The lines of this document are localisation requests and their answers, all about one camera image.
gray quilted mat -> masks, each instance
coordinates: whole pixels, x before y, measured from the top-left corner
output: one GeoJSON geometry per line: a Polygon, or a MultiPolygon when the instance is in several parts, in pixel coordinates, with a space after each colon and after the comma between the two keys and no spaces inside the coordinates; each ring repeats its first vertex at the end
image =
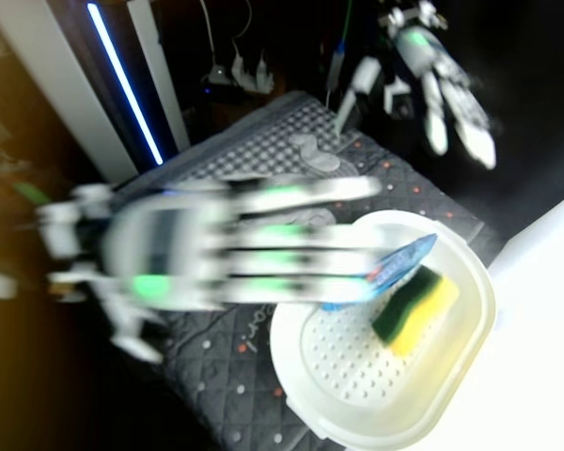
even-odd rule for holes
{"type": "MultiPolygon", "coordinates": [[[[332,119],[317,100],[304,93],[290,93],[125,186],[115,203],[123,205],[147,189],[185,179],[242,173],[319,178],[370,175],[383,183],[380,195],[336,202],[293,215],[288,221],[318,218],[318,222],[350,223],[371,211],[408,210],[455,230],[486,264],[498,254],[503,243],[486,225],[362,133],[335,138],[332,119]],[[288,142],[295,133],[315,134],[319,149],[336,154],[340,167],[326,173],[304,162],[299,149],[288,142]]],[[[265,305],[164,315],[172,331],[161,368],[164,377],[223,449],[343,449],[319,440],[286,406],[269,350],[271,315],[272,307],[265,305]]]]}

sponge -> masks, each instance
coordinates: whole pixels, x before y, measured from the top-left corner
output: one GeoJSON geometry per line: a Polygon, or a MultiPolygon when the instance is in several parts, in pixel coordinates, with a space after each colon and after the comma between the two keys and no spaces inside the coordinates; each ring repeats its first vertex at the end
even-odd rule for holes
{"type": "Polygon", "coordinates": [[[459,294],[449,278],[421,266],[374,320],[374,332],[403,357],[414,350],[429,324],[445,313],[459,294]]]}

blue packet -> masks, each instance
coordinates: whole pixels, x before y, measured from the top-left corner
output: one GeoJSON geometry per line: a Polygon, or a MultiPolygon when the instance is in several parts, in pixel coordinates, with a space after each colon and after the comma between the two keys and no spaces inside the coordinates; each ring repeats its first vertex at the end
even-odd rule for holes
{"type": "MultiPolygon", "coordinates": [[[[381,258],[374,270],[365,275],[371,283],[371,292],[362,302],[367,303],[376,299],[417,268],[422,259],[430,253],[436,240],[437,235],[433,233],[381,258]]],[[[324,303],[321,308],[326,311],[335,311],[342,309],[345,305],[343,303],[324,303]]]]}

green cable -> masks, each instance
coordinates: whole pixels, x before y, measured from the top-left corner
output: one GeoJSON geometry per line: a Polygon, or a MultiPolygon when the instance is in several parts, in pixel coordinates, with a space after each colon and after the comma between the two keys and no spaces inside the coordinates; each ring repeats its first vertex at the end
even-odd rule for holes
{"type": "Polygon", "coordinates": [[[347,3],[347,14],[345,15],[345,27],[342,30],[342,39],[341,42],[345,42],[347,40],[347,33],[349,32],[349,20],[351,18],[351,9],[353,6],[353,0],[349,0],[347,3]]]}

